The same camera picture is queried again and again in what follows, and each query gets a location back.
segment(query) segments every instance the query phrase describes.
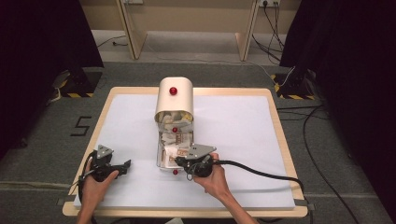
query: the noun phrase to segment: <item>forearm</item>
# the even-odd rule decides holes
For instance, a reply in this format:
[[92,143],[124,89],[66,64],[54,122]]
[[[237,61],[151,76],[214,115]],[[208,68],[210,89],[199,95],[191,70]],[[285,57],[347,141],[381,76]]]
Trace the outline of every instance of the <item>forearm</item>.
[[224,194],[219,200],[231,213],[235,221],[239,224],[258,224],[259,222],[253,218],[244,208],[238,203],[231,193]]
[[81,210],[78,212],[77,224],[90,224],[91,217],[93,215],[94,207],[81,206]]

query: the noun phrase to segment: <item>white cable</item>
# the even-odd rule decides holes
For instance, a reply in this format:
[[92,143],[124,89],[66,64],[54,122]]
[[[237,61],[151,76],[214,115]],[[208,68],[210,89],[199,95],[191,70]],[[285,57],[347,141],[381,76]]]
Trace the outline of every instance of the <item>white cable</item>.
[[[150,45],[146,44],[146,46],[151,49],[151,51],[153,51],[154,53],[158,53],[157,51],[155,51],[154,49],[151,48]],[[164,57],[160,57],[158,55],[155,56],[156,58],[160,59],[160,60],[169,60],[169,61],[181,61],[181,62],[202,62],[202,63],[231,63],[231,64],[245,64],[245,63],[250,63],[250,64],[254,64],[259,66],[265,73],[265,75],[267,75],[269,78],[271,78],[271,75],[268,74],[267,70],[262,67],[261,65],[257,64],[257,63],[253,63],[253,62],[249,62],[249,61],[245,61],[245,62],[241,62],[241,63],[234,63],[234,62],[229,62],[229,61],[223,61],[223,60],[215,60],[215,61],[209,61],[209,60],[203,60],[203,59],[178,59],[178,58],[164,58]],[[286,76],[285,81],[282,83],[282,85],[278,85],[279,87],[283,86],[287,79],[289,78],[289,75],[291,74],[291,72],[294,70],[294,67],[292,67],[289,72],[288,75]]]

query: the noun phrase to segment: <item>handheld controller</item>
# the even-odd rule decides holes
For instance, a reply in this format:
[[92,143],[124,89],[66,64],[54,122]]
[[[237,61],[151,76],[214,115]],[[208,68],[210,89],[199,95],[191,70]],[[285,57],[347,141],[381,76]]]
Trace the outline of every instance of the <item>handheld controller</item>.
[[128,168],[131,166],[131,160],[126,161],[122,165],[111,165],[110,161],[112,158],[113,149],[104,147],[99,145],[98,150],[93,152],[92,162],[91,162],[91,175],[92,177],[98,181],[104,181],[113,171],[118,170],[119,174],[117,175],[126,175],[128,172]]
[[176,157],[175,162],[189,175],[207,177],[212,174],[213,157],[209,154],[215,147],[192,144],[186,157]]

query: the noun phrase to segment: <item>human hand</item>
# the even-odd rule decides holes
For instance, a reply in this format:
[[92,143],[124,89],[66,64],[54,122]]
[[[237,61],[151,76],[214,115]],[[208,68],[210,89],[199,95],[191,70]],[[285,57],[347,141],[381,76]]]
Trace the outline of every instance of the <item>human hand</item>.
[[[88,161],[85,173],[90,171],[91,161]],[[117,170],[112,172],[103,182],[97,182],[91,175],[87,175],[82,189],[82,204],[89,204],[95,208],[105,198],[108,187],[118,174]]]
[[[91,161],[87,163],[85,173],[90,171]],[[97,182],[91,175],[87,175],[82,189],[81,210],[78,213],[77,223],[89,223],[96,206],[105,198],[108,187],[117,177],[119,171],[113,171],[103,182]]]
[[[211,153],[214,161],[219,160],[219,154]],[[221,165],[213,165],[212,174],[208,177],[193,177],[194,181],[200,184],[205,189],[205,193],[209,193],[221,202],[231,195],[228,188],[227,180],[225,178],[225,171]]]

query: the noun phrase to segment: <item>cylindrical container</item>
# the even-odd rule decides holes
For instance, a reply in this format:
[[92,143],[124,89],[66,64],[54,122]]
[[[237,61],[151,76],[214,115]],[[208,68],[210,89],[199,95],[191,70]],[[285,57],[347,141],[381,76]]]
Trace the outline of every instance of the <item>cylindrical container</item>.
[[159,132],[157,166],[182,171],[175,157],[185,156],[193,143],[193,88],[187,78],[161,81],[154,119]]

